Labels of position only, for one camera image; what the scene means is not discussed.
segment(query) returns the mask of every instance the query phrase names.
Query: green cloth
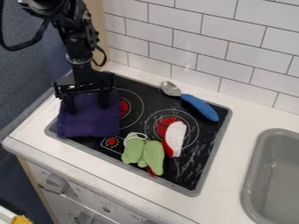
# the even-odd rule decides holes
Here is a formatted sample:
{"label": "green cloth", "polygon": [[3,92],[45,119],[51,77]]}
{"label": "green cloth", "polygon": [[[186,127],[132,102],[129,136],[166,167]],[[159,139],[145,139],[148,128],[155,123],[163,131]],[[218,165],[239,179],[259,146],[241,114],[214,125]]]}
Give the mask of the green cloth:
{"label": "green cloth", "polygon": [[[128,134],[128,137],[138,137],[137,134]],[[129,139],[122,154],[122,162],[125,164],[136,164],[143,156],[144,141],[138,138]]]}
{"label": "green cloth", "polygon": [[143,147],[143,158],[139,161],[138,166],[141,168],[149,166],[157,176],[161,176],[164,157],[163,145],[158,141],[148,141]]}

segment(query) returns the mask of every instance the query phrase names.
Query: toy stove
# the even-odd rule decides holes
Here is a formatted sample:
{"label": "toy stove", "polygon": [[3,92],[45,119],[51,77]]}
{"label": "toy stove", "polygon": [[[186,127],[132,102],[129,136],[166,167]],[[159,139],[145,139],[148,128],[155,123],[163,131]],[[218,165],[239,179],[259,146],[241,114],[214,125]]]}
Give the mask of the toy stove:
{"label": "toy stove", "polygon": [[[60,141],[175,191],[188,196],[198,195],[229,123],[230,110],[211,104],[219,114],[220,122],[209,122],[193,106],[181,102],[179,97],[163,94],[157,87],[119,76],[116,77],[116,84],[121,99],[121,134],[103,138],[75,137]],[[153,178],[136,164],[122,162],[123,140],[128,133],[141,132],[150,140],[162,142],[167,127],[175,121],[182,121],[187,125],[184,146],[181,157],[165,156],[163,176]],[[49,125],[46,133],[56,137],[55,121]]]}

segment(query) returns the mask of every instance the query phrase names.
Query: black stovetop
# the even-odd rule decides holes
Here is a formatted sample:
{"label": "black stovetop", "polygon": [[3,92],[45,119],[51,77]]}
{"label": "black stovetop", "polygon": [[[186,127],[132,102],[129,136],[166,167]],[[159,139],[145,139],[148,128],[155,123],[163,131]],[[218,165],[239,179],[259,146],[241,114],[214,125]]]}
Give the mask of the black stovetop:
{"label": "black stovetop", "polygon": [[[132,171],[143,170],[147,178],[168,182],[167,186],[177,190],[176,186],[189,191],[198,189],[207,161],[214,156],[219,141],[230,118],[230,111],[217,105],[211,106],[219,114],[220,122],[209,122],[191,105],[181,102],[178,97],[169,97],[157,88],[137,81],[116,77],[122,111],[121,134],[119,136],[75,137],[72,138],[77,146],[84,145],[94,151],[112,157],[117,164],[122,163]],[[167,126],[175,121],[187,124],[187,134],[181,157],[165,157],[161,177],[152,178],[144,169],[135,164],[126,165],[121,160],[123,139],[130,132],[145,133],[149,139],[162,141]],[[56,133],[55,122],[49,130]]]}

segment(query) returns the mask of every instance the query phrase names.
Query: cable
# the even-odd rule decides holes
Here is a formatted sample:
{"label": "cable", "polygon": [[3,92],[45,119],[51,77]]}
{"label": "cable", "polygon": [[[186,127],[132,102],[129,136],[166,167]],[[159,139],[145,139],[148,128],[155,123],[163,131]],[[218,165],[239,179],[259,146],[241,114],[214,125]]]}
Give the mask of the cable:
{"label": "cable", "polygon": [[17,45],[6,45],[3,37],[3,14],[4,14],[4,0],[0,0],[0,46],[7,51],[16,52],[28,46],[33,46],[38,43],[44,36],[45,30],[49,25],[49,20],[45,19],[43,24],[39,27],[34,37],[23,43]]}
{"label": "cable", "polygon": [[98,46],[98,45],[95,47],[95,49],[98,50],[99,52],[101,52],[102,54],[104,54],[104,59],[103,59],[103,61],[102,61],[100,64],[98,64],[98,62],[96,62],[96,60],[93,59],[94,64],[95,64],[96,66],[98,66],[98,67],[103,67],[103,66],[105,66],[105,64],[107,63],[107,59],[108,59],[108,57],[107,57],[105,51],[104,51],[100,46]]}

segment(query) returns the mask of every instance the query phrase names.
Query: white cabinet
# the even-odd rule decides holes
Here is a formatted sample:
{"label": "white cabinet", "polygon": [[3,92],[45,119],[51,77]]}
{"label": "white cabinet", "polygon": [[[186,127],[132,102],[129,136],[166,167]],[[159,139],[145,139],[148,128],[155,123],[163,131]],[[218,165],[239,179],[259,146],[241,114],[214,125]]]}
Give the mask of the white cabinet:
{"label": "white cabinet", "polygon": [[155,224],[86,187],[28,164],[59,224]]}

